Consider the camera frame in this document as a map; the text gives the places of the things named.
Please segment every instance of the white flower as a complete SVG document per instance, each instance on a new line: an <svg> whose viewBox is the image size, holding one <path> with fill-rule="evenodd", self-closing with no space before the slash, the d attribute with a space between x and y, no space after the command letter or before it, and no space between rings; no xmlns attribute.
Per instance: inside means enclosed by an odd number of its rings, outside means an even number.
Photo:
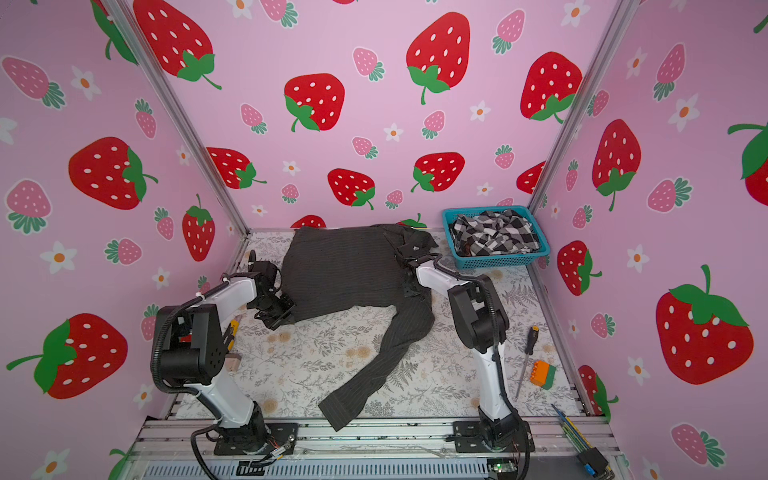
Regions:
<svg viewBox="0 0 768 480"><path fill-rule="evenodd" d="M163 267L157 268L157 275L152 276L152 280L154 280L157 283L157 289L161 289L164 286L170 285L168 283L168 277L170 276L170 272L167 272L163 270Z"/></svg>
<svg viewBox="0 0 768 480"><path fill-rule="evenodd" d="M493 187L488 186L488 182L485 182L483 185L478 185L478 195L485 195L488 196L488 192L493 190Z"/></svg>
<svg viewBox="0 0 768 480"><path fill-rule="evenodd" d="M661 478L661 474L659 473L659 464L650 463L648 460L646 460L645 457L643 457L643 465L645 466L643 469L643 476L645 478L648 480L664 480Z"/></svg>
<svg viewBox="0 0 768 480"><path fill-rule="evenodd" d="M141 384L141 388L139 389L139 393L136 394L134 397L134 402L139 404L139 410L141 410L144 407L144 403L151 402L152 401L152 389L154 386L149 385L146 386L145 384Z"/></svg>
<svg viewBox="0 0 768 480"><path fill-rule="evenodd" d="M291 177L296 176L296 172L300 172L301 169L296 166L296 162L283 161L283 171L288 172Z"/></svg>
<svg viewBox="0 0 768 480"><path fill-rule="evenodd" d="M643 255L643 246L638 245L636 249L632 250L631 248L627 248L627 255L629 255L629 261L627 262L627 267L632 268L634 267L635 270L637 270L638 273L643 272L643 264L648 263L650 258L648 255Z"/></svg>
<svg viewBox="0 0 768 480"><path fill-rule="evenodd" d="M10 118L0 118L0 141L4 141L8 145L13 145L13 137L11 136L11 130L18 125Z"/></svg>
<svg viewBox="0 0 768 480"><path fill-rule="evenodd" d="M638 385L643 385L643 379L650 378L650 373L643 368L643 359L633 359L628 356L627 360L629 360L629 370L627 370L627 374L633 376L637 380Z"/></svg>
<svg viewBox="0 0 768 480"><path fill-rule="evenodd" d="M82 90L88 100L93 100L94 94L101 94L101 89L94 83L93 73L89 71L84 73L80 71L80 68L77 68L74 65L72 65L72 73L74 74L74 78L72 78L71 85Z"/></svg>
<svg viewBox="0 0 768 480"><path fill-rule="evenodd" d="M61 242L55 241L53 243L53 251L41 253L40 258L51 263L51 274L53 274L62 268L65 270L74 270L74 262L72 262L72 259L77 254L78 251L76 249L65 249L64 245L61 245Z"/></svg>
<svg viewBox="0 0 768 480"><path fill-rule="evenodd" d="M629 68L629 70L627 70L627 78L633 75L637 77L640 74L640 66L647 56L647 53L643 53L642 50L640 50L640 47L637 47L637 51L632 55L632 58L627 60L627 68Z"/></svg>
<svg viewBox="0 0 768 480"><path fill-rule="evenodd" d="M402 129L397 128L396 124L392 124L390 128L385 128L384 133L386 134L387 141L394 140L394 141L400 141L400 135L402 135Z"/></svg>
<svg viewBox="0 0 768 480"><path fill-rule="evenodd" d="M479 104L470 107L469 110L472 112L472 116L469 120L485 121L485 114L491 111L491 108L486 107L485 100L483 100Z"/></svg>
<svg viewBox="0 0 768 480"><path fill-rule="evenodd" d="M35 470L35 473L32 474L32 478L35 480L38 478L41 480L51 480L54 475L66 472L67 464L64 460L67 459L67 455L69 455L69 449L66 449L61 453L56 453L51 450L45 456L45 463L43 463L43 466Z"/></svg>
<svg viewBox="0 0 768 480"><path fill-rule="evenodd" d="M685 101L682 98L678 100L675 104L677 111L672 114L667 123L677 124L677 131L683 131L685 124L689 120L693 120L694 118L699 117L699 110L694 108L694 105L696 105L696 101L698 99L699 94L695 94L693 97L689 98L688 101Z"/></svg>
<svg viewBox="0 0 768 480"><path fill-rule="evenodd" d="M227 0L232 5L232 15L235 18L245 17L251 19L250 6L253 5L253 0Z"/></svg>
<svg viewBox="0 0 768 480"><path fill-rule="evenodd" d="M569 23L574 27L578 27L581 16L589 12L589 5L584 5L584 0L576 0L573 3L566 3L564 5L565 16L563 21L560 22L561 26L568 25Z"/></svg>

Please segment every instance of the checkered cloth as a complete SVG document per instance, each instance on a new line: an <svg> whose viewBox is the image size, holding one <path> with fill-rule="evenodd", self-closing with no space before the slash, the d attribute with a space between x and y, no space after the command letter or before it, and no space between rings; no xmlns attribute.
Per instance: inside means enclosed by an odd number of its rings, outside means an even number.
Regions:
<svg viewBox="0 0 768 480"><path fill-rule="evenodd" d="M452 226L454 247L461 257L533 253L541 248L531 222L512 209L459 214Z"/></svg>

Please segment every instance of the red strawberry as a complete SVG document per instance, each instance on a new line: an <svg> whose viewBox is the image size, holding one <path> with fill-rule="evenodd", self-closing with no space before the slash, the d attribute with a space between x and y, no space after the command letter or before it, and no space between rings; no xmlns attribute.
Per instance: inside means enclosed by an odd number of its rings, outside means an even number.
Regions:
<svg viewBox="0 0 768 480"><path fill-rule="evenodd" d="M350 207L368 204L373 210L371 199L376 195L376 184L368 175L336 168L328 172L328 185L342 204Z"/></svg>
<svg viewBox="0 0 768 480"><path fill-rule="evenodd" d="M563 277L565 286L575 296L587 291L591 276L603 276L602 272L592 273L592 255L580 240L570 242L560 249L558 272Z"/></svg>
<svg viewBox="0 0 768 480"><path fill-rule="evenodd" d="M464 157L456 152L424 155L413 166L413 180L418 183L411 193L418 186L428 192L442 192L456 182L465 164Z"/></svg>
<svg viewBox="0 0 768 480"><path fill-rule="evenodd" d="M214 242L216 225L208 210L203 208L199 194L197 195L197 205L190 207L181 221L181 231L193 260L196 262L205 260L210 246Z"/></svg>
<svg viewBox="0 0 768 480"><path fill-rule="evenodd" d="M536 188L542 170L544 170L544 162L528 168L521 173L518 177L518 189L523 190L527 194L533 194L533 190Z"/></svg>
<svg viewBox="0 0 768 480"><path fill-rule="evenodd" d="M741 155L742 178L750 196L763 205L768 205L768 125L732 125L728 128L728 134L739 130L760 130L760 133L746 144Z"/></svg>
<svg viewBox="0 0 768 480"><path fill-rule="evenodd" d="M306 215L305 217L301 217L300 219L293 222L293 225L291 225L290 227L291 228L301 228L301 227L325 228L326 222L325 220L318 217L317 215Z"/></svg>
<svg viewBox="0 0 768 480"><path fill-rule="evenodd" d="M573 190L576 186L576 180L578 180L578 162L573 159L568 165L568 173L565 175L565 189L569 192Z"/></svg>
<svg viewBox="0 0 768 480"><path fill-rule="evenodd" d="M654 98L662 101L674 90L674 81L680 78L685 68L685 45L678 43L672 47L667 57L659 65L654 85Z"/></svg>
<svg viewBox="0 0 768 480"><path fill-rule="evenodd" d="M143 98L136 100L136 122L139 124L139 128L147 135L147 138L154 138L155 132L157 132L157 122L152 116L152 109L149 108L149 104L144 101Z"/></svg>
<svg viewBox="0 0 768 480"><path fill-rule="evenodd" d="M160 66L174 77L188 81L214 71L214 47L208 35L191 18L163 0L134 0L134 15Z"/></svg>
<svg viewBox="0 0 768 480"><path fill-rule="evenodd" d="M720 442L704 430L699 432L693 425L680 423L672 427L670 435L675 445L699 465L706 465L707 462L714 468L725 465L723 457L726 453L718 446Z"/></svg>
<svg viewBox="0 0 768 480"><path fill-rule="evenodd" d="M139 157L124 141L104 137L69 159L69 179L81 192L119 210L136 208L147 193L149 178Z"/></svg>
<svg viewBox="0 0 768 480"><path fill-rule="evenodd" d="M613 195L609 212L614 211L616 192L629 187L640 166L640 142L623 120L605 128L592 165L592 184L603 197Z"/></svg>
<svg viewBox="0 0 768 480"><path fill-rule="evenodd" d="M5 196L5 205L11 210L6 218L13 230L29 235L48 226L45 218L51 214L51 202L43 187L34 180L25 178L17 182Z"/></svg>
<svg viewBox="0 0 768 480"><path fill-rule="evenodd" d="M66 105L64 92L58 84L49 82L43 69L34 63L6 55L2 58L2 68L21 93L32 100L42 101L46 107L57 110Z"/></svg>
<svg viewBox="0 0 768 480"><path fill-rule="evenodd" d="M154 303L144 311L144 318L141 320L141 335L148 342L154 338L154 324L157 322L157 312L160 308Z"/></svg>
<svg viewBox="0 0 768 480"><path fill-rule="evenodd" d="M563 55L547 52L536 59L528 70L520 112L532 120L546 120L571 106L581 85L581 70Z"/></svg>
<svg viewBox="0 0 768 480"><path fill-rule="evenodd" d="M174 237L174 219L168 216L168 210L158 207L154 211L154 221L157 222L157 232L165 239Z"/></svg>
<svg viewBox="0 0 768 480"><path fill-rule="evenodd" d="M80 313L54 328L43 342L42 355L27 356L5 368L32 359L35 382L55 399L70 399L96 386L125 362L128 344L112 325L101 317Z"/></svg>
<svg viewBox="0 0 768 480"><path fill-rule="evenodd" d="M494 162L499 168L507 169L512 166L512 161L515 160L515 154L512 153L512 147L509 145L502 145L496 150L496 160Z"/></svg>
<svg viewBox="0 0 768 480"><path fill-rule="evenodd" d="M250 187L253 182L266 183L265 180L256 180L256 168L250 163L248 157L239 151L213 147L207 147L206 150L216 164L222 180L229 188L238 190Z"/></svg>
<svg viewBox="0 0 768 480"><path fill-rule="evenodd" d="M344 85L330 73L302 75L291 78L285 87L286 108L296 123L309 130L326 131L336 125L344 105Z"/></svg>
<svg viewBox="0 0 768 480"><path fill-rule="evenodd" d="M710 268L702 265L707 290L681 285L656 305L661 351L672 373L694 385L739 368L752 355L749 326L730 300L710 295Z"/></svg>
<svg viewBox="0 0 768 480"><path fill-rule="evenodd" d="M464 78L469 64L469 20L449 12L435 20L408 47L406 64L411 80L422 89L438 94L450 90Z"/></svg>

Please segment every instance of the pink strawberry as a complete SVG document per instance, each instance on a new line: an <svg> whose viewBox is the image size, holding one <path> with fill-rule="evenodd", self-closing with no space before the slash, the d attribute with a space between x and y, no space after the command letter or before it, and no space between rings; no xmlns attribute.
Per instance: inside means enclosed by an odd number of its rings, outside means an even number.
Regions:
<svg viewBox="0 0 768 480"><path fill-rule="evenodd" d="M107 260L112 263L119 262L123 265L131 265L141 258L141 247L130 238L124 238L120 240L120 243L117 240L107 243L107 249L104 253L107 254Z"/></svg>
<svg viewBox="0 0 768 480"><path fill-rule="evenodd" d="M296 203L296 200L299 198L299 189L294 184L287 184L280 193L283 194L283 200L289 204Z"/></svg>
<svg viewBox="0 0 768 480"><path fill-rule="evenodd" d="M706 465L707 461L714 468L725 465L723 457L726 453L719 447L720 443L704 430L699 432L692 425L681 423L672 427L670 434L675 445L699 465Z"/></svg>
<svg viewBox="0 0 768 480"><path fill-rule="evenodd" d="M149 104L143 98L139 98L136 100L136 110L138 110L136 122L139 124L139 128L147 138L154 138L154 134L157 132L157 122L152 116L152 109L149 108Z"/></svg>
<svg viewBox="0 0 768 480"><path fill-rule="evenodd" d="M574 189L576 180L578 179L578 162L576 159L571 160L568 165L568 173L565 175L565 189L569 192Z"/></svg>
<svg viewBox="0 0 768 480"><path fill-rule="evenodd" d="M654 98L662 101L674 90L674 82L683 74L685 68L685 45L678 43L672 47L667 57L659 65L654 85Z"/></svg>
<svg viewBox="0 0 768 480"><path fill-rule="evenodd" d="M2 58L2 68L21 93L32 100L42 101L46 107L57 110L66 105L64 92L58 84L49 82L43 69L34 63L6 55Z"/></svg>
<svg viewBox="0 0 768 480"><path fill-rule="evenodd" d="M354 137L352 139L352 146L355 148L355 152L357 152L358 155L365 156L365 158L376 158L376 156L379 155L379 151L373 146L373 142L367 138Z"/></svg>
<svg viewBox="0 0 768 480"><path fill-rule="evenodd" d="M352 52L357 72L370 81L379 81L384 78L384 65L376 57L373 50L367 48L355 48Z"/></svg>
<svg viewBox="0 0 768 480"><path fill-rule="evenodd" d="M518 9L504 17L496 27L498 36L493 38L493 49L497 55L503 55L507 50L512 49L520 35L523 35L523 25L525 24L525 11Z"/></svg>
<svg viewBox="0 0 768 480"><path fill-rule="evenodd" d="M174 219L168 216L168 210L158 207L154 211L154 221L157 222L157 232L165 239L174 237Z"/></svg>
<svg viewBox="0 0 768 480"><path fill-rule="evenodd" d="M442 110L433 111L427 118L424 119L424 128L422 128L422 135L427 140L431 140L437 137L438 132L445 126L445 112Z"/></svg>
<svg viewBox="0 0 768 480"><path fill-rule="evenodd" d="M266 123L264 123L264 117L256 108L251 107L248 104L241 104L240 116L243 118L243 123L250 127L252 132L259 135L266 133Z"/></svg>
<svg viewBox="0 0 768 480"><path fill-rule="evenodd" d="M392 210L396 209L402 203L402 192L393 190L386 196L386 207Z"/></svg>
<svg viewBox="0 0 768 480"><path fill-rule="evenodd" d="M11 210L6 218L13 230L20 230L24 235L48 226L45 218L51 214L51 202L43 187L33 180L20 180L5 196L5 205Z"/></svg>
<svg viewBox="0 0 768 480"><path fill-rule="evenodd" d="M685 178L678 178L674 182L667 178L648 195L648 208L663 214L671 212L673 208L682 207L690 200L693 189Z"/></svg>
<svg viewBox="0 0 768 480"><path fill-rule="evenodd" d="M509 145L502 145L496 150L496 164L499 168L508 169L512 166L512 161L515 159L515 154L512 153L512 147Z"/></svg>
<svg viewBox="0 0 768 480"><path fill-rule="evenodd" d="M141 320L141 335L148 342L154 338L154 324L157 322L157 312L159 311L160 307L154 303L144 311L144 318Z"/></svg>
<svg viewBox="0 0 768 480"><path fill-rule="evenodd" d="M299 14L293 9L293 3L286 0L261 0L266 16L273 22L280 22L284 28L293 28L299 23Z"/></svg>

